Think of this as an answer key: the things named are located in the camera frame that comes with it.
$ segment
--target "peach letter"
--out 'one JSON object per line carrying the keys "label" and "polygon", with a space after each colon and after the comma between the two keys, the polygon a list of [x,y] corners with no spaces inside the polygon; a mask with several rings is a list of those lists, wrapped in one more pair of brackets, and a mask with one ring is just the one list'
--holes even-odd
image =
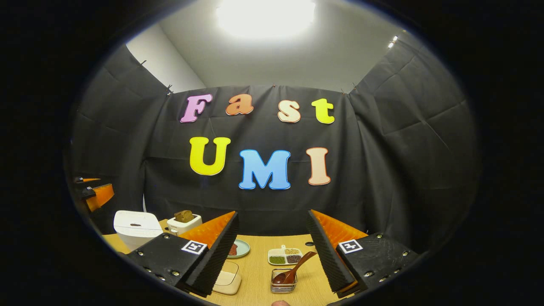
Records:
{"label": "peach letter", "polygon": [[309,148],[306,150],[312,165],[312,177],[308,180],[310,185],[325,185],[331,182],[331,178],[327,176],[325,166],[325,154],[327,153],[329,151],[326,148]]}
{"label": "peach letter", "polygon": [[297,109],[300,108],[296,101],[282,100],[277,105],[280,111],[277,113],[277,117],[283,122],[298,122],[300,120],[300,113]]}
{"label": "peach letter", "polygon": [[241,94],[232,97],[229,101],[230,104],[227,106],[225,112],[229,116],[234,116],[237,114],[249,114],[253,111],[253,106],[251,106],[251,96],[248,94]]}

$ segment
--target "orange letter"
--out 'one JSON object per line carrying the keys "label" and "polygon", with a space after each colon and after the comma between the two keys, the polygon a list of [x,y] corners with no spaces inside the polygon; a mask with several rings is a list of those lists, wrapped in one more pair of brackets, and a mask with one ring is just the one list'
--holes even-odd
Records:
{"label": "orange letter", "polygon": [[225,112],[229,116],[234,116],[237,114],[249,114],[253,111],[253,106],[251,106],[251,96],[248,94],[241,94],[232,97],[229,101],[230,104],[227,106]]}

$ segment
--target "dark beans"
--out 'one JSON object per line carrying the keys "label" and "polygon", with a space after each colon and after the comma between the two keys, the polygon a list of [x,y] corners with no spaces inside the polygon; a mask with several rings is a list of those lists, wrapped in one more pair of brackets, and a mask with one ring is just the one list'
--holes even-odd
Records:
{"label": "dark beans", "polygon": [[300,259],[301,259],[301,257],[299,255],[287,256],[287,262],[289,264],[295,264],[295,263],[299,262]]}

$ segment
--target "food on plate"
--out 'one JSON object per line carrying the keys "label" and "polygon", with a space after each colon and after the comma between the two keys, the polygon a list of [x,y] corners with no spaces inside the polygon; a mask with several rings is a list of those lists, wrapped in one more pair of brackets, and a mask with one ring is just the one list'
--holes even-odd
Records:
{"label": "food on plate", "polygon": [[238,247],[238,246],[236,245],[236,243],[233,243],[233,244],[232,244],[231,250],[230,250],[229,253],[228,253],[229,256],[235,256],[235,255],[238,254],[238,252],[236,251],[236,248],[237,248],[237,247]]}

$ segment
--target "black fabric backdrop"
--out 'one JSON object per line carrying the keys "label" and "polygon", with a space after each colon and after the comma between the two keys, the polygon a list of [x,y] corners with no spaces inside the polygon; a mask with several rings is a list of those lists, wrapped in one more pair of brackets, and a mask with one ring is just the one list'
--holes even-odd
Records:
{"label": "black fabric backdrop", "polygon": [[[113,232],[115,211],[141,211],[145,190],[147,211],[158,219],[189,209],[207,221],[237,210],[241,234],[294,235],[306,233],[306,211],[316,209],[423,252],[451,233],[477,188],[476,130],[466,97],[440,61],[407,33],[345,95],[283,85],[165,93],[123,47],[78,110],[74,169],[114,180],[115,197],[92,217],[103,233]],[[255,109],[228,116],[228,100],[244,93]],[[203,94],[213,100],[197,121],[180,123],[187,97]],[[330,125],[318,122],[311,106],[321,98],[334,105]],[[299,103],[299,122],[278,119],[284,99]],[[231,139],[221,173],[192,171],[189,140],[196,136],[209,139],[207,164],[215,158],[213,138]],[[308,184],[306,149],[317,146],[329,150],[332,181],[322,186]],[[289,151],[291,188],[240,189],[244,149],[257,150],[264,162],[275,150]]]}

